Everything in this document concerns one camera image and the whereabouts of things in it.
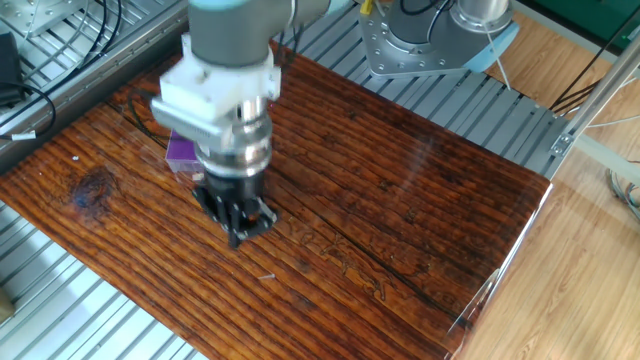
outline wooden surface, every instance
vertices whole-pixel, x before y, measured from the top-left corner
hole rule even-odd
[[[132,86],[157,91],[168,65]],[[298,58],[270,109],[281,220],[233,251],[131,124],[127,91],[5,176],[0,198],[211,358],[444,357],[549,187]]]
[[[502,57],[511,84],[550,106],[593,54],[521,14],[516,21],[522,30]],[[576,89],[609,67],[598,61]],[[638,115],[639,94],[640,82],[625,87],[596,122]],[[640,159],[638,121],[587,134]],[[569,155],[462,359],[640,359],[640,225],[612,196],[605,169],[579,150]]]

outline black cable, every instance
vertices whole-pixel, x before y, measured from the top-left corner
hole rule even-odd
[[[134,95],[138,95],[145,100],[151,101],[151,99],[153,99],[153,97],[156,96],[156,94],[147,90],[134,88],[134,89],[131,89],[131,91],[129,91],[129,94],[127,95],[127,106],[129,107],[129,111],[131,111],[131,115],[133,116],[133,119],[138,124],[138,128],[140,129],[140,131],[142,131],[148,137],[156,140],[172,140],[171,136],[160,135],[160,134],[151,132],[151,130],[149,130],[149,128],[142,122],[142,119],[140,119],[140,116],[138,115],[135,107],[133,106]]]
[[[585,100],[589,95],[591,95],[591,91],[588,91],[588,92],[580,95],[578,98],[572,100],[568,104],[563,105],[562,107],[557,109],[555,112],[557,112],[558,114],[561,114],[563,111],[565,111],[567,109],[573,109],[574,107],[581,106],[584,103],[583,100]]]
[[[282,56],[283,46],[284,46],[284,31],[280,33],[280,38],[278,39],[278,48],[276,49],[276,55],[273,61],[275,64],[280,64],[280,56]]]
[[[118,15],[116,18],[116,26],[113,27],[113,32],[111,33],[111,37],[109,38],[109,40],[107,40],[107,43],[104,44],[104,47],[102,48],[102,51],[100,51],[100,54],[98,54],[98,56],[106,55],[106,51],[109,50],[109,48],[113,44],[113,41],[116,39],[116,35],[118,35],[118,30],[120,29],[121,21],[122,21],[122,0],[118,0]]]
[[[21,83],[13,83],[13,82],[5,82],[5,81],[0,81],[0,84],[2,85],[9,85],[9,86],[15,86],[15,87],[20,87],[23,89],[27,89],[27,90],[31,90],[34,93],[40,95],[41,99],[44,99],[47,104],[49,105],[49,107],[51,108],[51,120],[49,121],[49,124],[42,130],[36,131],[35,132],[35,137],[40,137],[42,135],[44,135],[47,131],[51,130],[51,128],[53,128],[53,125],[56,123],[56,106],[53,104],[53,101],[51,101],[51,99],[47,96],[47,94],[45,94],[44,92],[40,91],[39,89],[31,86],[31,85],[27,85],[27,84],[21,84]],[[0,135],[0,140],[9,140],[9,141],[14,141],[12,135]]]
[[[104,31],[105,31],[106,26],[107,26],[106,16],[107,16],[108,9],[106,7],[106,0],[105,0],[105,3],[102,4],[102,6],[103,6],[103,22],[102,22],[102,25],[100,26],[100,30],[98,31],[98,36],[96,37],[96,40],[93,42],[93,44],[91,46],[91,49],[89,50],[89,52],[87,52],[87,55],[85,56],[85,59],[83,59],[83,61],[80,64],[80,66],[75,68],[71,73],[69,73],[69,75],[67,75],[67,77],[62,79],[56,85],[52,86],[49,90],[45,91],[44,92],[45,97],[40,95],[40,94],[42,94],[41,92],[39,92],[39,91],[36,92],[36,93],[38,93],[40,95],[38,98],[32,100],[29,104],[27,104],[26,106],[24,106],[23,108],[18,110],[18,112],[16,112],[12,116],[10,116],[8,119],[6,119],[2,124],[0,124],[0,126],[2,126],[4,124],[7,124],[11,120],[17,118],[22,113],[24,113],[29,108],[31,108],[33,105],[37,104],[43,98],[45,100],[49,99],[47,97],[48,95],[51,95],[51,93],[53,93],[55,90],[60,88],[62,85],[66,84],[69,80],[71,80],[74,76],[79,74],[82,70],[84,70],[85,68],[89,67],[90,65],[95,63],[100,57],[105,55],[105,52],[109,49],[109,47],[112,45],[113,41],[115,40],[116,34],[118,33],[118,30],[120,28],[120,23],[121,23],[121,20],[122,20],[122,2],[121,2],[121,0],[118,0],[118,19],[116,20],[116,26],[114,27],[113,34],[111,35],[111,37],[109,38],[109,40],[107,41],[105,46],[102,48],[100,53],[98,55],[96,55],[95,57],[93,57],[88,63],[86,63],[86,60],[89,57],[89,55],[91,55],[91,53],[97,48],[97,46],[98,46],[98,44],[100,42],[100,39],[104,35]]]
[[[291,53],[286,56],[284,64],[282,64],[282,71],[286,72],[289,70],[289,67],[296,59],[298,55],[298,45],[300,43],[300,39],[302,38],[302,34],[304,33],[304,25],[300,25],[298,29],[293,29],[293,48],[291,49]]]
[[[591,61],[589,61],[589,63],[587,64],[587,66],[585,66],[585,68],[580,72],[580,74],[578,74],[578,76],[573,80],[573,82],[571,83],[571,85],[569,85],[564,92],[562,92],[562,94],[560,96],[558,96],[558,98],[556,99],[556,101],[553,103],[553,105],[551,105],[551,107],[549,108],[549,110],[554,110],[554,108],[558,105],[560,105],[562,102],[566,101],[568,98],[571,98],[573,96],[573,94],[569,95],[568,97],[565,98],[565,95],[567,95],[567,93],[569,93],[569,91],[571,91],[571,89],[578,83],[578,81],[584,76],[584,74],[587,73],[587,71],[589,70],[589,68],[596,62],[596,60],[598,60],[598,58],[600,57],[600,55],[602,55],[602,53],[609,47],[611,46],[611,44],[613,44],[613,42],[618,38],[618,36],[620,36],[620,34],[622,33],[622,31],[627,27],[627,25],[629,25],[629,23],[631,22],[631,20],[633,20],[633,18],[638,14],[638,12],[640,12],[640,6],[638,6],[636,8],[636,10],[629,15],[629,17],[624,21],[624,23],[622,23],[622,25],[620,25],[620,27],[616,30],[616,32],[613,34],[613,36],[611,36],[611,38],[609,39],[609,41],[607,41],[607,43],[600,48],[600,50],[596,53],[596,55],[593,57],[593,59],[591,59]]]
[[[454,2],[455,0],[444,0],[444,2],[442,3],[442,7],[438,8],[438,11],[436,11],[435,16],[433,17],[433,20],[431,20],[431,25],[429,25],[429,31],[427,32],[427,42],[431,42],[431,34],[433,33],[433,29],[436,27],[436,23],[438,22],[440,15],[443,12],[451,10]]]
[[[400,10],[405,15],[408,15],[408,16],[416,16],[416,15],[423,14],[423,13],[429,11],[432,7],[436,6],[436,4],[438,3],[437,0],[430,0],[431,2],[429,3],[429,5],[423,7],[422,9],[409,11],[409,10],[407,10],[406,6],[404,5],[404,1],[405,0],[400,0]]]
[[[98,48],[98,45],[100,43],[100,39],[102,39],[102,36],[104,36],[104,32],[107,29],[107,13],[108,12],[109,11],[107,9],[107,0],[104,0],[104,3],[102,4],[102,24],[100,24],[100,30],[98,30],[98,36],[96,36],[96,40],[93,42],[93,44],[91,44],[91,48],[89,48],[89,51],[87,52],[87,55],[85,55],[84,59],[82,60],[82,64],[80,64],[80,66],[78,66],[76,68],[76,70],[78,68],[84,68],[86,62],[89,61],[89,57],[91,56],[91,54],[93,54],[93,52]]]

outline wooden board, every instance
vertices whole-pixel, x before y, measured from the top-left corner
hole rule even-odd
[[[171,61],[130,86],[157,91]],[[270,109],[281,220],[233,251],[132,125],[130,86],[3,177],[0,199],[211,358],[442,358],[549,188],[300,57]]]

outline purple block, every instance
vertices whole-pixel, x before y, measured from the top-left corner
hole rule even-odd
[[[169,146],[167,146],[165,160],[174,173],[203,171],[202,164],[196,158],[193,142],[178,135],[175,131],[171,131],[171,140],[169,140]]]

